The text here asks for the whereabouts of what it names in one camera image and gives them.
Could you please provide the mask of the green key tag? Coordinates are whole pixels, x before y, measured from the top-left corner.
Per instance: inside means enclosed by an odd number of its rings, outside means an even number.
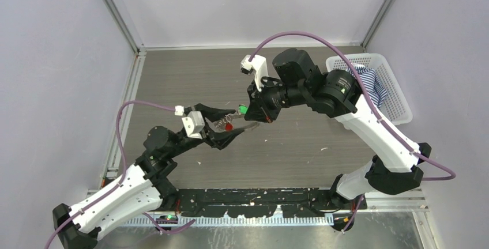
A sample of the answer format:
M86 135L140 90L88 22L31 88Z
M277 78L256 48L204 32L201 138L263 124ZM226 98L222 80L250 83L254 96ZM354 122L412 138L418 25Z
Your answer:
M246 105L240 104L238 106L238 112L240 114L243 114L243 115L246 114L247 110L248 110L248 107Z

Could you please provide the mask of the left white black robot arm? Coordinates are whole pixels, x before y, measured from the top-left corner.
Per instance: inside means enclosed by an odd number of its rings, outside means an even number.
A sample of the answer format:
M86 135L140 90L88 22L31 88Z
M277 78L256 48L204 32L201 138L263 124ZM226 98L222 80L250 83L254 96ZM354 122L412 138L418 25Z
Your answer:
M116 138L124 171L114 181L81 202L68 206L64 203L52 211L54 233L45 247L58 237L63 248L95 248L98 242L127 220L160 208L172 210L178 192L168 180L176 168L174 157L200 144L222 150L244 129L216 132L210 123L219 121L236 110L212 108L203 104L191 107L177 105L163 107L180 117L181 131L154 126L144 142L145 150L131 165L127 165L120 130Z

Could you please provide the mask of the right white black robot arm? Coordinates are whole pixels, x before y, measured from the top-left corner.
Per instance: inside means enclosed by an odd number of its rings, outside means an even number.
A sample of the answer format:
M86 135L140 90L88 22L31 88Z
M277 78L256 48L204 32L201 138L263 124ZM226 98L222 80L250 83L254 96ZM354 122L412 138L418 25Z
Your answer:
M429 156L427 143L415 143L384 116L375 116L358 81L346 70L322 73L306 51L289 48L273 59L277 78L270 77L266 59L246 56L242 73L253 74L247 88L247 121L274 122L284 108L306 105L314 112L342 123L375 153L363 167L338 175L329 190L329 201L343 209L370 191L397 195L420 186L423 171L419 156Z

